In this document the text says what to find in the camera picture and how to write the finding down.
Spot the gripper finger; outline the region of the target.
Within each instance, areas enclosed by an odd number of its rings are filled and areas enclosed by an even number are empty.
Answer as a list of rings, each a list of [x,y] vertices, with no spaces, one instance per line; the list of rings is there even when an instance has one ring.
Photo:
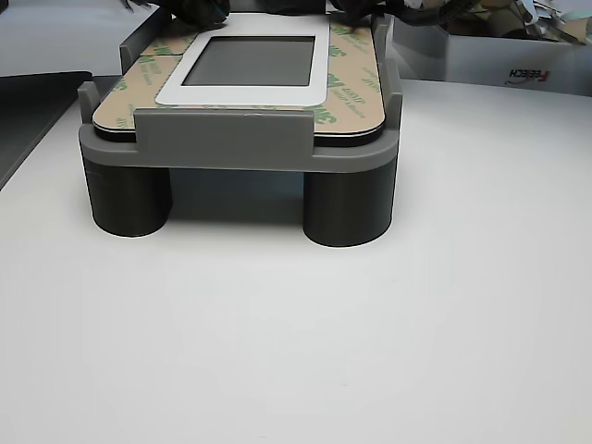
[[[217,24],[230,13],[227,0],[161,0],[156,4],[188,24]]]
[[[342,22],[351,31],[357,30],[366,17],[382,13],[387,5],[379,0],[330,0],[329,3],[343,14]]]

